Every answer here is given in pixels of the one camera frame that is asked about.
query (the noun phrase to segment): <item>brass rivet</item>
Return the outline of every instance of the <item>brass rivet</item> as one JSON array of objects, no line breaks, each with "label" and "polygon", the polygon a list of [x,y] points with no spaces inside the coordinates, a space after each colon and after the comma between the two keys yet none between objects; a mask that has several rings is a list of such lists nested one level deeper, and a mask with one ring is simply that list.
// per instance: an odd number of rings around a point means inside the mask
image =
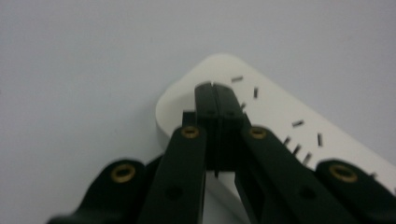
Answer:
[{"label": "brass rivet", "polygon": [[131,164],[121,164],[116,166],[111,172],[111,179],[119,184],[126,183],[134,178],[136,169]]},{"label": "brass rivet", "polygon": [[335,178],[346,183],[355,183],[358,181],[356,173],[343,164],[333,164],[330,166],[329,170]]},{"label": "brass rivet", "polygon": [[181,134],[185,138],[196,138],[199,135],[199,130],[194,126],[188,126],[181,130]]},{"label": "brass rivet", "polygon": [[250,128],[249,133],[253,138],[256,139],[263,139],[267,135],[267,132],[264,130],[264,128],[257,127]]}]

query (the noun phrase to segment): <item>gray background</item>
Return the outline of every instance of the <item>gray background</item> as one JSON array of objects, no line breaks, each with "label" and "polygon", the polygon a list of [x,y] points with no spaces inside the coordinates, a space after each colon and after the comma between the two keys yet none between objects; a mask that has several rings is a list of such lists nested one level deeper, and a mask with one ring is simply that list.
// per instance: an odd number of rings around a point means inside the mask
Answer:
[{"label": "gray background", "polygon": [[[0,223],[77,207],[162,152],[154,108],[228,52],[396,164],[395,1],[0,1]],[[207,194],[204,223],[240,223]]]}]

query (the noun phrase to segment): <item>white surface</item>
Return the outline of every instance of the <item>white surface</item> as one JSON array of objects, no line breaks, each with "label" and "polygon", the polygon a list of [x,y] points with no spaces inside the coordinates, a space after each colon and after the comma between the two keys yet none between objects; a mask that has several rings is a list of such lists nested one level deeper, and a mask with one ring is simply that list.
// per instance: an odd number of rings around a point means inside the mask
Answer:
[{"label": "white surface", "polygon": [[[395,11],[394,1],[1,1],[0,223],[70,212],[109,162],[161,153],[155,103],[217,52],[395,164]],[[206,203],[205,223],[238,223]]]},{"label": "white surface", "polygon": [[[390,192],[396,189],[395,166],[233,55],[217,54],[206,58],[165,91],[155,113],[160,136],[170,139],[180,126],[183,111],[195,109],[195,87],[207,81],[232,88],[239,104],[245,105],[244,111],[252,125],[269,128],[280,141],[288,138],[289,151],[312,170],[321,161],[347,161],[367,174],[375,174],[375,179]],[[227,197],[219,198],[241,219],[247,220],[233,175],[220,174],[219,180],[212,177],[206,183],[215,196],[229,192]]]}]

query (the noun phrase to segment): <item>white plastic board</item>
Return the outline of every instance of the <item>white plastic board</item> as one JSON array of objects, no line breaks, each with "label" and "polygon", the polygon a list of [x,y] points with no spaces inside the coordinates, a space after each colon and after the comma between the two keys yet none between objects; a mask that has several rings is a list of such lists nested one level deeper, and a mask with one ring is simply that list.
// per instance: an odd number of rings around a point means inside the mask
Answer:
[{"label": "white plastic board", "polygon": [[[396,187],[396,168],[372,150],[351,138],[320,114],[282,90],[260,72],[238,58],[217,54],[199,63],[181,80],[170,86],[158,101],[156,120],[165,147],[174,129],[181,125],[184,110],[194,110],[194,88],[212,81],[227,85],[244,105],[252,124],[271,129],[286,142],[296,157],[315,169],[324,159],[336,158],[358,165],[390,191]],[[233,183],[233,174],[208,175],[208,188],[241,219],[248,221]]]}]

